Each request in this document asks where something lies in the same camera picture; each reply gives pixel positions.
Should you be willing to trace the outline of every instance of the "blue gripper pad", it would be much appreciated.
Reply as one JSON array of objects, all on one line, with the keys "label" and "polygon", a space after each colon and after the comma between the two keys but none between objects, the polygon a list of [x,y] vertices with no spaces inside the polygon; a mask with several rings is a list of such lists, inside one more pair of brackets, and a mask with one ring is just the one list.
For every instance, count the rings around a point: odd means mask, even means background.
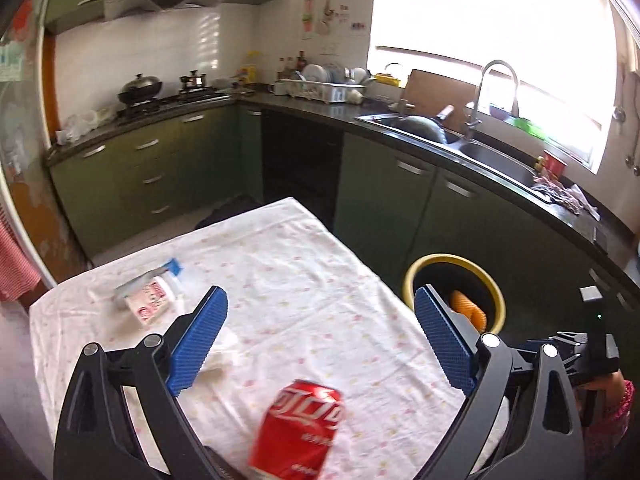
[{"label": "blue gripper pad", "polygon": [[473,373],[473,358],[469,346],[458,335],[451,320],[444,314],[443,308],[449,308],[438,301],[426,288],[422,287],[415,293],[415,317],[427,336],[429,344],[438,358],[449,384],[462,390],[468,397],[476,387]]},{"label": "blue gripper pad", "polygon": [[189,388],[226,319],[226,292],[217,288],[209,297],[171,354],[166,387],[177,397]]}]

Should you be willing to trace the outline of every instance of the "trash can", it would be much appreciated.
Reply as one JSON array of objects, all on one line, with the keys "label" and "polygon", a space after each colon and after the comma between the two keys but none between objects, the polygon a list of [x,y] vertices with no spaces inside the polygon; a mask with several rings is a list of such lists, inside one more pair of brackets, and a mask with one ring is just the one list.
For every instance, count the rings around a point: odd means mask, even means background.
[{"label": "trash can", "polygon": [[502,292],[489,274],[470,260],[454,254],[429,254],[416,260],[402,283],[402,300],[414,309],[415,291],[430,284],[446,302],[456,290],[478,306],[487,318],[488,332],[497,334],[504,325],[506,308]]}]

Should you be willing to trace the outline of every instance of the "white tablecloth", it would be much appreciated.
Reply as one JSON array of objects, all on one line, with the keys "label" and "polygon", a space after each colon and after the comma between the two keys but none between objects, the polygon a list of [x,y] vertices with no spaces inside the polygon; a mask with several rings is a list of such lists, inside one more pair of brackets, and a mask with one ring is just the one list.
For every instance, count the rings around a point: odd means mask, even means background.
[{"label": "white tablecloth", "polygon": [[[113,289],[175,257],[184,306],[142,330]],[[247,473],[265,410],[296,378],[343,392],[346,419],[321,478],[411,479],[463,402],[411,311],[298,202],[286,199],[76,276],[31,307],[36,378],[55,436],[82,347],[130,348],[193,310],[210,285],[229,298],[232,365],[201,372],[179,402],[203,444]],[[151,465],[166,470],[134,391],[127,401]],[[506,426],[506,407],[485,447]]]}]

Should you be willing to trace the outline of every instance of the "pot lid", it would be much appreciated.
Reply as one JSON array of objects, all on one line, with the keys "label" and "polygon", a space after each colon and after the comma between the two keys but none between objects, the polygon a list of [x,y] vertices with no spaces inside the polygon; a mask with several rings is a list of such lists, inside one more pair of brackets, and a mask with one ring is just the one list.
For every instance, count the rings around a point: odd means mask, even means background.
[{"label": "pot lid", "polygon": [[143,76],[142,74],[136,74],[136,78],[133,81],[129,81],[122,87],[122,92],[126,92],[136,88],[144,88],[146,86],[156,85],[160,80],[153,75]]}]

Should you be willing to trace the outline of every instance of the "gas stove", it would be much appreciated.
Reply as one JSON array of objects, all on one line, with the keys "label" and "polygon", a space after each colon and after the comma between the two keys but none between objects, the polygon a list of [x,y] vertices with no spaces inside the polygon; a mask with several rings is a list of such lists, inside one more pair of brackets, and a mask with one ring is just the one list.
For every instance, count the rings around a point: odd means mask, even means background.
[{"label": "gas stove", "polygon": [[149,99],[135,105],[127,106],[117,113],[116,121],[119,124],[128,123],[158,112],[171,110],[188,103],[197,103],[209,100],[227,99],[227,95],[212,87],[197,88],[189,91],[180,91],[176,95],[161,99]]}]

